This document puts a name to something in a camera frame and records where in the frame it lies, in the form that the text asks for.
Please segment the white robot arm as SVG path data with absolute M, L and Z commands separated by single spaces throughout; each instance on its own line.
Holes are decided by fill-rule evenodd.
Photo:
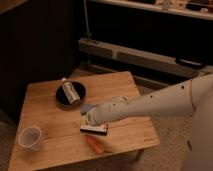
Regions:
M 135 99 L 125 96 L 83 113 L 92 126 L 136 116 L 191 115 L 192 150 L 182 171 L 213 171 L 213 74 L 196 77 Z

